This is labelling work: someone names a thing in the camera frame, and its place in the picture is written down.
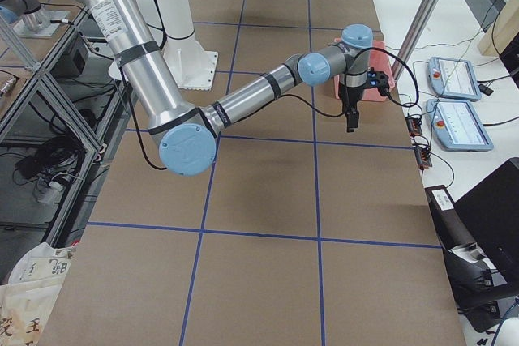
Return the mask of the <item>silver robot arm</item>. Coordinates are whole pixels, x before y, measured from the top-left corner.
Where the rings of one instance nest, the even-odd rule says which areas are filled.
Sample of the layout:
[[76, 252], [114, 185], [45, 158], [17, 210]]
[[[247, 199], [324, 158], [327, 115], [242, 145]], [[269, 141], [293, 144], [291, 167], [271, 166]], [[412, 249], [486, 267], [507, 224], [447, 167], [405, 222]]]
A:
[[1, 0], [1, 17], [8, 24], [13, 24], [24, 15], [33, 15], [41, 8], [39, 0]]
[[337, 24], [314, 44], [316, 0], [75, 0], [110, 49], [157, 146], [156, 167], [188, 177], [217, 158], [224, 130], [297, 86], [346, 79], [358, 99], [378, 21]]

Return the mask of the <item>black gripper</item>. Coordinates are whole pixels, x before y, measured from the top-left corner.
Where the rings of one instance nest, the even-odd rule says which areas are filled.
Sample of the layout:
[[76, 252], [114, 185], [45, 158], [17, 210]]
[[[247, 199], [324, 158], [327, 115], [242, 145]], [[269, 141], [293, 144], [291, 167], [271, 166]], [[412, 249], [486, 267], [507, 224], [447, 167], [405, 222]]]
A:
[[342, 103], [342, 113], [346, 117], [347, 133], [353, 133], [358, 128], [357, 103], [364, 99], [366, 90], [375, 89], [383, 98], [390, 93], [389, 77], [383, 71], [368, 70], [366, 76], [365, 83], [358, 87], [348, 87], [345, 83], [345, 75], [339, 78], [339, 99]]

